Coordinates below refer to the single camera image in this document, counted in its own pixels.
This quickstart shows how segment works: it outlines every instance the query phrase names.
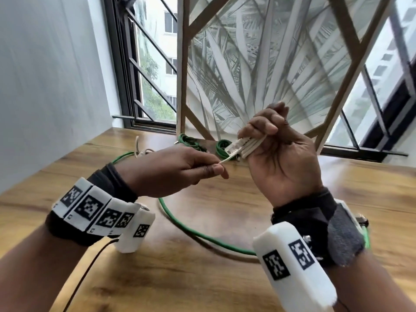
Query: hand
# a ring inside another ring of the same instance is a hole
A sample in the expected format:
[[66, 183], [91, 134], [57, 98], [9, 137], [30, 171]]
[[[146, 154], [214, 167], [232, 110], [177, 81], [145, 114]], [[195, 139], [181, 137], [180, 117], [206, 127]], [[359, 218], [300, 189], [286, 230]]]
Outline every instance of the hand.
[[283, 102], [260, 111], [238, 132], [238, 137], [261, 138], [263, 143], [247, 157], [251, 176], [273, 207], [322, 189], [321, 169], [313, 141], [286, 121]]
[[220, 159], [183, 144], [128, 158], [115, 165], [127, 185], [138, 196], [165, 197], [196, 185], [203, 178], [221, 175], [228, 179]]

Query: wooden table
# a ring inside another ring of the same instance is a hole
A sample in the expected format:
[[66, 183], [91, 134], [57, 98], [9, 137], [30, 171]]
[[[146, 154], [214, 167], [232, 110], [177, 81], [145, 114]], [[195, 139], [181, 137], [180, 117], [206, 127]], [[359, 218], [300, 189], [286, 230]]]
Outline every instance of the wooden table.
[[[168, 147], [174, 136], [110, 129], [0, 196], [0, 254], [38, 225], [51, 204], [81, 176], [132, 150]], [[336, 198], [370, 219], [372, 247], [416, 301], [416, 170], [320, 157], [323, 181]], [[229, 180], [201, 181], [165, 199], [185, 224], [240, 247], [270, 225], [271, 206], [246, 166], [227, 165]], [[281, 311], [255, 258], [200, 245], [169, 222], [156, 199], [139, 199], [156, 212], [141, 249], [120, 254], [109, 246], [94, 264], [70, 311]], [[108, 241], [89, 248], [51, 311], [61, 312], [86, 267]]]

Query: green foliage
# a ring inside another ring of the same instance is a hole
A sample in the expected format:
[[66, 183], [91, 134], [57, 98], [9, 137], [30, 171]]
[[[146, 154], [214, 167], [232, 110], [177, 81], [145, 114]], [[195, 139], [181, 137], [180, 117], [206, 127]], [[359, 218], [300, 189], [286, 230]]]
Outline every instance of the green foliage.
[[[141, 65], [147, 71], [152, 80], [158, 78], [159, 65], [146, 52], [141, 55]], [[153, 110], [156, 119], [176, 120], [176, 114], [165, 102], [165, 100], [155, 91], [148, 81], [143, 78], [142, 81], [144, 105]]]

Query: person's left hand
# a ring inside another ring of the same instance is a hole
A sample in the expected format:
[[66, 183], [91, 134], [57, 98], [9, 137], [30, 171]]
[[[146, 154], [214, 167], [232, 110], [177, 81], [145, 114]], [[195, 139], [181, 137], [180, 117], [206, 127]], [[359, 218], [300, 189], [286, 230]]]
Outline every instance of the person's left hand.
[[138, 158], [115, 164], [122, 179], [138, 196], [165, 197], [179, 192], [201, 179], [221, 175], [227, 170], [214, 154], [177, 144]]

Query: forearm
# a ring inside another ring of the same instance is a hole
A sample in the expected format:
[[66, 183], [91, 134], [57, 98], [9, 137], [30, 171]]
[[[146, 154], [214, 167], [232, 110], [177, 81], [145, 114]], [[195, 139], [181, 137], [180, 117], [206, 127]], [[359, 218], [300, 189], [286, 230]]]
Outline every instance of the forearm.
[[[358, 255], [349, 267], [333, 267], [327, 273], [338, 299], [350, 311], [416, 311], [414, 303], [369, 251]], [[335, 305], [336, 312], [348, 310], [340, 302]]]
[[41, 225], [0, 259], [2, 312], [48, 312], [86, 250]]

